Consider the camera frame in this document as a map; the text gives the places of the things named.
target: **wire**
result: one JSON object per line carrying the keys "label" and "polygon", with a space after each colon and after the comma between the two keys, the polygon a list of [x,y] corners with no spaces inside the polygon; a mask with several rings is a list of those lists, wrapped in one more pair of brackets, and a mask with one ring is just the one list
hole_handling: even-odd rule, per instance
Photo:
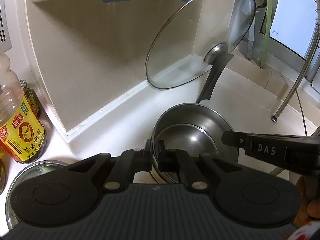
{"label": "wire", "polygon": [[300,102],[300,98],[299,98],[299,95],[298,95],[297,89],[296,89],[296,94],[297,94],[297,98],[298,98],[299,105],[300,105],[300,109],[301,109],[301,114],[302,114],[302,119],[303,119],[303,125],[304,125],[304,132],[306,133],[306,136],[308,136],[308,135],[307,135],[306,121],[304,120],[304,115],[303,115],[302,105],[301,105],[301,102]]}

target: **red label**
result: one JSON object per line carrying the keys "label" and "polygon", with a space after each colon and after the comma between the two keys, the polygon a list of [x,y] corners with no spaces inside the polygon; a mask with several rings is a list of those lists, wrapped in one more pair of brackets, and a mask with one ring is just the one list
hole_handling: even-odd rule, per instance
{"label": "red label", "polygon": [[23,120],[22,114],[18,114],[12,121],[13,127],[17,128],[22,120]]}
{"label": "red label", "polygon": [[7,125],[4,125],[0,129],[0,138],[5,142],[5,140],[7,139],[8,136],[9,136],[9,134],[7,132]]}
{"label": "red label", "polygon": [[[24,133],[22,133],[22,128],[23,127],[27,127],[26,131]],[[33,128],[31,126],[31,124],[29,124],[28,122],[23,122],[20,127],[19,127],[19,136],[20,138],[25,141],[25,142],[31,142],[33,140]]]}
{"label": "red label", "polygon": [[310,240],[316,239],[313,237],[317,232],[320,232],[320,222],[312,221],[299,228],[297,231],[293,233],[287,240]]}

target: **metal pot rim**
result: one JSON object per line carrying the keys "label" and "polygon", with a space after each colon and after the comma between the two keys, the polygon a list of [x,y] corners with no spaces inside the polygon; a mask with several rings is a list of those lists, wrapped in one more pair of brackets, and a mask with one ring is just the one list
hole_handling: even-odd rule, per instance
{"label": "metal pot rim", "polygon": [[10,216],[9,216],[9,201],[10,201],[10,196],[11,196],[11,192],[12,192],[12,188],[16,186],[16,182],[18,180],[18,178],[27,170],[35,167],[35,166],[38,166],[38,165],[41,165],[41,164],[58,164],[58,165],[62,165],[62,166],[68,166],[69,164],[68,163],[65,163],[65,162],[61,162],[61,161],[55,161],[55,160],[46,160],[46,161],[39,161],[39,162],[34,162],[34,163],[31,163],[30,165],[28,165],[27,167],[23,168],[17,175],[16,177],[13,179],[9,189],[8,189],[8,193],[7,193],[7,197],[6,197],[6,200],[5,200],[5,209],[4,209],[4,212],[5,212],[5,219],[7,221],[7,226],[8,226],[8,229],[9,230],[12,230],[12,224],[11,224],[11,219],[10,219]]}
{"label": "metal pot rim", "polygon": [[[204,108],[207,108],[208,110],[213,111],[214,113],[216,113],[218,116],[220,116],[220,117],[227,123],[227,125],[231,128],[232,131],[234,131],[233,128],[232,128],[232,126],[230,125],[230,123],[229,123],[221,114],[219,114],[217,111],[211,109],[211,108],[208,107],[208,106],[204,106],[204,105],[197,104],[197,103],[182,103],[182,104],[178,104],[178,105],[175,105],[175,106],[170,107],[168,110],[166,110],[166,111],[159,117],[158,121],[157,121],[156,124],[155,124],[155,128],[158,126],[159,122],[161,121],[161,119],[163,118],[163,116],[164,116],[167,112],[169,112],[169,111],[170,111],[171,109],[173,109],[173,108],[176,108],[176,107],[178,107],[178,106],[184,106],[184,105],[194,105],[194,106],[204,107]],[[153,129],[153,132],[152,132],[152,141],[154,140],[154,138],[155,138],[155,129]]]}

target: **screw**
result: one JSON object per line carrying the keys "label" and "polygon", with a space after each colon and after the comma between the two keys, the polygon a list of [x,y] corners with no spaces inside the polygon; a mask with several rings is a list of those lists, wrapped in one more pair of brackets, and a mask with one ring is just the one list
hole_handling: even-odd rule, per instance
{"label": "screw", "polygon": [[208,187],[208,184],[206,184],[203,181],[196,181],[194,183],[192,183],[191,185],[194,189],[198,189],[198,190],[202,190],[202,189],[206,189]]}
{"label": "screw", "polygon": [[110,190],[118,189],[120,188],[120,186],[121,186],[120,183],[116,181],[109,181],[104,185],[106,189],[110,189]]}

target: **metal rod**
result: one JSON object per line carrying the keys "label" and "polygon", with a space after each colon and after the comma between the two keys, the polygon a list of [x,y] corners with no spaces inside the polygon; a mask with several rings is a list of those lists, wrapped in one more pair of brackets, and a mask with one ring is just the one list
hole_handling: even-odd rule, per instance
{"label": "metal rod", "polygon": [[316,48],[318,46],[320,40],[320,36],[315,35],[315,38],[313,39],[312,45],[311,45],[311,49],[310,49],[310,53],[308,54],[308,57],[302,67],[302,70],[296,80],[296,82],[294,83],[293,87],[291,88],[289,94],[287,95],[287,97],[285,98],[285,100],[283,101],[282,105],[280,106],[280,108],[278,109],[278,111],[271,116],[271,120],[273,122],[277,122],[278,121],[278,117],[281,115],[281,113],[283,112],[283,110],[285,109],[285,107],[287,106],[287,104],[289,103],[290,99],[292,98],[292,96],[294,95],[295,90],[299,87],[304,75],[306,74],[311,60],[316,52]]}

